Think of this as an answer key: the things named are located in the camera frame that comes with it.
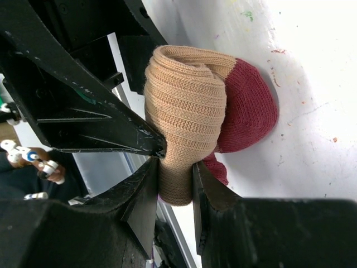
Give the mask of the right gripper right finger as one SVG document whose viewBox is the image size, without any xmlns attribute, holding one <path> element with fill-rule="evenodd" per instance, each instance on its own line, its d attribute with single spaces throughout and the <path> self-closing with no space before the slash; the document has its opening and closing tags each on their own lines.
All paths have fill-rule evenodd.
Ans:
<svg viewBox="0 0 357 268">
<path fill-rule="evenodd" d="M 202 162 L 192 167 L 203 267 L 355 267 L 356 203 L 242 198 Z"/>
</svg>

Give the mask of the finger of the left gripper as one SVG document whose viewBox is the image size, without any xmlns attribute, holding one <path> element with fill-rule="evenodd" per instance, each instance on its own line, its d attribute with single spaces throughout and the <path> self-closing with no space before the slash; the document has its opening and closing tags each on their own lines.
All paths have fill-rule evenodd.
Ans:
<svg viewBox="0 0 357 268">
<path fill-rule="evenodd" d="M 114 95 L 118 85 L 108 87 L 64 49 L 30 1 L 1 2 L 1 72 L 44 145 L 164 157 L 163 136 Z"/>
</svg>

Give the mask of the tan maroon purple striped sock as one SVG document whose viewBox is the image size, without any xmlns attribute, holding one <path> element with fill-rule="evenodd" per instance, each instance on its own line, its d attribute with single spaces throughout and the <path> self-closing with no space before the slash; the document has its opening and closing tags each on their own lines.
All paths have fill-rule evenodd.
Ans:
<svg viewBox="0 0 357 268">
<path fill-rule="evenodd" d="M 278 121 L 278 107 L 259 70 L 234 56 L 189 46 L 157 47 L 145 70 L 146 120 L 166 140 L 158 192 L 172 206 L 192 201 L 192 166 L 203 162 L 222 184 L 216 153 L 250 147 Z"/>
</svg>

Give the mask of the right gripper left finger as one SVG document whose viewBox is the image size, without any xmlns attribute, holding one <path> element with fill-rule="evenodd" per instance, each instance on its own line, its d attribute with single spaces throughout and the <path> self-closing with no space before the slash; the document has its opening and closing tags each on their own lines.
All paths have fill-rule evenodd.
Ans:
<svg viewBox="0 0 357 268">
<path fill-rule="evenodd" d="M 145 267 L 151 258 L 159 160 L 82 205 L 1 200 L 2 267 Z"/>
</svg>

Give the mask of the operator hand background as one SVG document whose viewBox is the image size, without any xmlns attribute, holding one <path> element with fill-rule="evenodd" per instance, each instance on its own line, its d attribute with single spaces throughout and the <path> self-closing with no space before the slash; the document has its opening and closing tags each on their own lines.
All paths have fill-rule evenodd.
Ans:
<svg viewBox="0 0 357 268">
<path fill-rule="evenodd" d="M 34 166 L 37 176 L 61 185 L 65 182 L 64 169 L 56 161 L 51 160 L 43 149 L 17 146 L 7 152 L 7 159 L 15 168 Z"/>
</svg>

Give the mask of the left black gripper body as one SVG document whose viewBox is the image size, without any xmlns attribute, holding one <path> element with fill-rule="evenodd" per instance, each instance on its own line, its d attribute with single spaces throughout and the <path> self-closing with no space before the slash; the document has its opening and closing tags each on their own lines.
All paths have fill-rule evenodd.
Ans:
<svg viewBox="0 0 357 268">
<path fill-rule="evenodd" d="M 167 45 L 142 1 L 30 1 L 64 49 L 108 87 L 143 94 L 153 50 Z"/>
</svg>

